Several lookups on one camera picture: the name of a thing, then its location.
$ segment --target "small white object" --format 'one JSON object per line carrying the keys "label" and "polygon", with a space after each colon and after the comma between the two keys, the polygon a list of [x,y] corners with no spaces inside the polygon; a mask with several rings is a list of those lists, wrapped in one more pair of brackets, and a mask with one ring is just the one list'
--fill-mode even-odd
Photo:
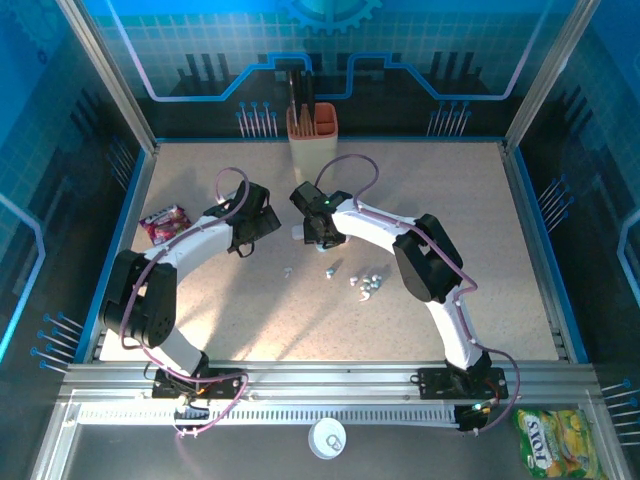
{"label": "small white object", "polygon": [[323,418],[309,430],[309,447],[322,460],[331,460],[342,453],[347,443],[347,432],[333,418]]}
{"label": "small white object", "polygon": [[302,225],[294,225],[291,227],[291,237],[294,240],[304,240],[304,229]]}

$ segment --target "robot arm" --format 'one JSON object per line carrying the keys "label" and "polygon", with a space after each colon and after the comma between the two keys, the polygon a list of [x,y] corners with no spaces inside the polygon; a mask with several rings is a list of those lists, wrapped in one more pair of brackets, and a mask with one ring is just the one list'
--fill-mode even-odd
{"label": "robot arm", "polygon": [[[219,253],[238,252],[242,258],[249,256],[257,240],[280,227],[269,205],[269,191],[250,183],[247,200],[235,215],[203,228],[235,208],[244,191],[245,185],[241,183],[233,199],[204,212],[191,228],[172,240],[175,246],[149,273],[146,288],[139,292],[125,328],[125,337],[135,339],[150,349],[155,358],[183,375],[202,374],[207,368],[208,358],[175,327],[178,284]],[[241,247],[245,245],[250,246],[248,254],[242,253]],[[99,314],[109,329],[120,331],[133,285],[151,259],[166,248],[158,245],[144,253],[124,250],[117,255]]]}
{"label": "robot arm", "polygon": [[[460,255],[434,216],[400,217],[359,202],[362,208],[383,213],[398,222],[393,224],[361,213],[350,194],[336,192],[328,196],[309,182],[300,185],[290,199],[305,217],[305,243],[331,248],[344,243],[347,236],[355,236],[395,255],[404,285],[431,312],[452,373],[459,376],[462,385],[472,385],[485,378],[491,360],[465,335],[454,303],[461,278],[435,252],[428,250],[419,235],[400,223],[415,225],[462,267]],[[469,329],[475,338],[470,325]]]}

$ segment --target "glass panel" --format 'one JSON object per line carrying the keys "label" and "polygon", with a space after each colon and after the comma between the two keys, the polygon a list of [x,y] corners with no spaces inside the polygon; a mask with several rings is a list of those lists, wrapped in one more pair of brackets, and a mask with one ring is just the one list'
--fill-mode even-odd
{"label": "glass panel", "polygon": [[55,2],[0,8],[0,478],[28,478],[139,146]]}
{"label": "glass panel", "polygon": [[605,387],[640,382],[638,15],[636,3],[602,2],[521,145]]}
{"label": "glass panel", "polygon": [[159,137],[240,137],[241,102],[282,118],[291,68],[343,134],[502,136],[573,2],[86,5]]}

